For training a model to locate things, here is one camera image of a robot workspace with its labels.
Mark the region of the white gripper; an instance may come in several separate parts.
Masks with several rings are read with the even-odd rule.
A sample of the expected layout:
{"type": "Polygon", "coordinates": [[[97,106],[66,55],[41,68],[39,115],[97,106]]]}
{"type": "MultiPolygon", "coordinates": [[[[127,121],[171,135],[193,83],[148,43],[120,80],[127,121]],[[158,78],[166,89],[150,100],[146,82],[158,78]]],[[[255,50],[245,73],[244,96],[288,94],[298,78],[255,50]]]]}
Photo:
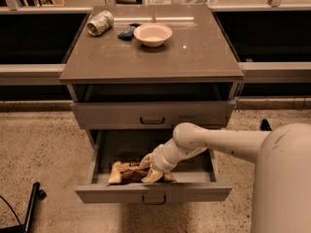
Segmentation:
{"type": "Polygon", "coordinates": [[[169,145],[159,145],[152,153],[143,157],[140,168],[142,170],[149,169],[151,166],[154,168],[150,169],[148,175],[142,179],[143,183],[155,183],[162,177],[161,172],[170,172],[176,167],[176,163],[170,159],[172,150],[169,145]]]}

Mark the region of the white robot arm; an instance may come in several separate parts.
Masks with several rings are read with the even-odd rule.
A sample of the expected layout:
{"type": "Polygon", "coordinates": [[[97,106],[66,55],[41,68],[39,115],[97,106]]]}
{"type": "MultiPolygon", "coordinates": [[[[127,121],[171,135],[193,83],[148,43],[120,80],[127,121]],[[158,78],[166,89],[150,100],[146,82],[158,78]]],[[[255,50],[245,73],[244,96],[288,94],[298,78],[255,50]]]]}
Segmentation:
{"type": "Polygon", "coordinates": [[[145,183],[158,181],[185,159],[207,149],[256,165],[252,233],[311,233],[311,125],[272,131],[210,130],[184,122],[172,138],[145,155],[145,183]]]}

